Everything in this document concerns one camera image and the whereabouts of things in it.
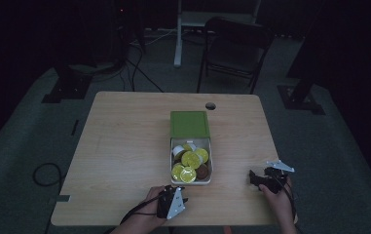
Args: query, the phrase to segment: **chair back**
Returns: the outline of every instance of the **chair back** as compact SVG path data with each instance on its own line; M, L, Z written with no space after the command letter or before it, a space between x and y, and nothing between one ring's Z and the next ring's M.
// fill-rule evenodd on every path
M274 40L274 33L266 26L221 17L214 17L206 22L204 27L206 40L209 32L214 32L215 35L234 43L253 45L263 50L268 50Z

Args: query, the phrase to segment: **black chair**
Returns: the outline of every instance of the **black chair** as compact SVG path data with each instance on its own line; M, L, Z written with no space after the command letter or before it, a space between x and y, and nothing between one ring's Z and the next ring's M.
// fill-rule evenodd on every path
M215 70L249 79L252 94L274 36L271 29L260 24L220 17L207 21L197 93L205 69L205 76L209 70Z

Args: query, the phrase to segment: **gray carpet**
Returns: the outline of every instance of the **gray carpet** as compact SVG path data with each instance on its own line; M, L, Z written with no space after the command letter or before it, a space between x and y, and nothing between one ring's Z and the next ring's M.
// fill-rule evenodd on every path
M188 39L201 41L191 35ZM326 115L286 110L279 97L277 85L298 82L285 75L300 46L297 41L276 39L254 92L262 100L279 158L296 169L292 179L298 196L299 226L303 233L371 233L371 171L329 93L317 86L312 90ZM198 43L184 42L180 68L173 67L174 49L173 37L149 44L139 67L165 92L194 93L203 48ZM132 62L137 62L138 55L137 50L130 50ZM92 71L80 65L75 68ZM85 99L66 99L57 104L41 103L56 82L54 70L37 79L0 132L0 233L45 232L57 185L36 185L33 171L52 162L67 172L94 95L99 91L129 92L128 77L132 74L133 67L129 66L120 75L95 76ZM138 92L158 92L139 72L135 73L134 85ZM202 85L202 93L248 92L245 80L213 73ZM75 121L79 124L74 131ZM37 177L50 182L57 179L57 172L44 168ZM48 233L100 234L108 228L50 225ZM233 232L278 233L278 228L234 226ZM167 229L153 233L167 233ZM222 228L178 227L174 233L222 233Z

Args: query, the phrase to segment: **open container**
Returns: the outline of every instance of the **open container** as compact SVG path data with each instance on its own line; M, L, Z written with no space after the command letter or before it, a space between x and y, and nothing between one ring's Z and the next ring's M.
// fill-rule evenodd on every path
M208 153L205 163L208 169L207 176L203 179L196 179L187 183L180 179L174 179L170 174L171 182L175 185L207 185L211 181L213 171L212 153L210 147L210 132L205 111L171 111L170 112L170 172L175 161L174 148L179 145L193 144L197 148L203 148Z

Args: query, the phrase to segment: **human hand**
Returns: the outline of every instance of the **human hand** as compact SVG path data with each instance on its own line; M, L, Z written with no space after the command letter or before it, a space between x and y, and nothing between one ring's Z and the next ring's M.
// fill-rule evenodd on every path
M292 199L290 177L287 178L287 183L284 187L288 191L290 198L288 198L288 194L286 194L284 190L281 190L279 193L275 194L264 184L259 185L259 188L263 191L264 196L266 197L277 218L280 232L297 233L294 225L294 217L290 201L290 199Z
M152 187L145 200L147 202L164 191L165 187ZM164 224L166 218L157 217L158 199L139 209L137 214L131 215L124 223L118 226L111 234L145 234Z

